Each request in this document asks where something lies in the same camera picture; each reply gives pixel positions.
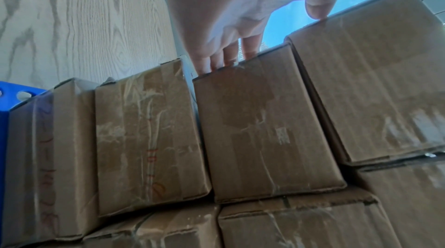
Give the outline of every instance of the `finger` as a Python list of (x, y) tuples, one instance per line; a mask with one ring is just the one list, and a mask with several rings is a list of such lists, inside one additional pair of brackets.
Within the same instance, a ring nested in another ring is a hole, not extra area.
[(233, 65), (238, 60), (239, 42), (236, 40), (223, 49), (224, 65)]
[(324, 19), (337, 0), (306, 0), (306, 12), (313, 19)]
[(263, 33), (241, 39), (241, 49), (245, 60), (249, 60), (256, 56), (260, 50)]
[(212, 70), (210, 69), (210, 58), (194, 58), (193, 65), (195, 65), (196, 73), (198, 75), (203, 75), (206, 73), (210, 73)]
[(212, 71), (220, 69), (224, 66), (223, 51), (219, 51), (210, 57), (210, 68)]

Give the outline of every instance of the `wood grain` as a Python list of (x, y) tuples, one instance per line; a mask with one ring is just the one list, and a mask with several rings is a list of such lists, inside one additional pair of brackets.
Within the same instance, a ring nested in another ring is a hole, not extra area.
[(165, 0), (0, 0), (0, 81), (101, 83), (176, 57)]

